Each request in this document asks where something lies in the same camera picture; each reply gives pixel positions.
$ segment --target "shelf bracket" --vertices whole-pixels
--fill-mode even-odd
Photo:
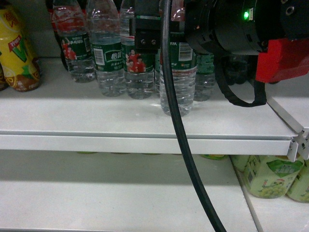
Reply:
[[[309,130],[303,129],[295,141],[299,144],[297,152],[305,159],[309,159]]]
[[[293,139],[290,143],[290,147],[287,153],[287,157],[292,162],[296,161],[298,147],[298,142]]]

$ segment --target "yellow can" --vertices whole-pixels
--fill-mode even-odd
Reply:
[[[295,162],[286,156],[250,156],[244,172],[245,186],[256,197],[283,196],[303,166],[300,156]]]
[[[245,171],[249,157],[249,155],[230,155],[234,167],[240,172]]]
[[[3,70],[2,67],[0,65],[0,91],[4,90],[8,87],[9,85],[6,83],[4,75],[3,75]]]
[[[6,82],[20,92],[40,84],[37,57],[23,27],[12,7],[0,9],[0,63]]]
[[[200,155],[203,158],[208,158],[211,160],[223,160],[228,157],[228,155]]]
[[[286,195],[297,202],[309,203],[309,161],[305,161]]]

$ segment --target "water bottle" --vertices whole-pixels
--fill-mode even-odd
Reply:
[[[55,22],[53,20],[53,15],[54,15],[53,1],[54,0],[45,0],[45,5],[46,5],[47,11],[49,12],[49,15],[50,15],[50,20],[51,20],[52,27],[53,27],[53,30],[54,30],[55,39],[56,39],[56,41],[57,41],[57,43],[58,43],[58,45],[60,47],[60,57],[61,57],[61,61],[62,61],[63,67],[66,70],[68,70],[66,59],[64,57],[64,53],[63,53],[63,50],[62,50],[62,47],[61,47],[61,41],[60,41],[57,29],[56,29]]]
[[[194,100],[198,102],[208,100],[215,82],[213,54],[197,55]]]
[[[171,20],[184,21],[184,13],[183,1],[174,0]],[[195,75],[197,72],[196,55],[186,42],[183,32],[171,32],[169,50],[178,107],[181,116],[184,116],[190,112],[193,105]],[[160,104],[163,112],[170,115],[162,70],[160,78]]]
[[[54,0],[53,19],[72,79],[77,83],[93,81],[95,72],[89,36],[77,0]]]
[[[120,7],[121,7],[122,0],[114,0],[114,3],[116,5],[118,13],[120,13]]]
[[[100,91],[108,97],[126,91],[119,32],[119,15],[113,0],[88,0],[87,22]]]
[[[159,2],[159,14],[162,16],[163,1]],[[160,96],[160,77],[161,77],[161,49],[154,56],[154,90]]]
[[[160,94],[160,76],[161,76],[161,64],[160,64],[161,49],[154,56],[154,90],[157,94]]]
[[[129,35],[129,20],[134,18],[134,0],[123,0],[120,10],[120,35],[126,91],[133,99],[145,99],[154,89],[154,56],[135,51],[134,36]]]

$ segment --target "shelf surface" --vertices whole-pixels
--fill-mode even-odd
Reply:
[[[309,130],[309,76],[267,85],[268,104],[297,132]]]
[[[244,186],[243,174],[236,171],[244,196],[259,232],[309,232],[309,205],[287,196],[262,199],[251,195]]]
[[[71,80],[60,59],[42,59],[42,85],[0,92],[0,149],[179,153],[171,118],[156,94],[108,98],[97,83]],[[251,101],[253,88],[233,88]],[[286,155],[292,132],[269,105],[241,108],[215,87],[212,98],[194,102],[183,117],[196,154]]]
[[[195,162],[227,231],[256,232],[230,160]],[[214,231],[180,155],[2,150],[0,170],[0,231]]]

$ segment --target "green led light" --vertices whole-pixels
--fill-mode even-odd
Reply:
[[[244,14],[243,14],[243,18],[245,19],[245,20],[247,20],[248,18],[249,18],[249,12],[245,12]]]

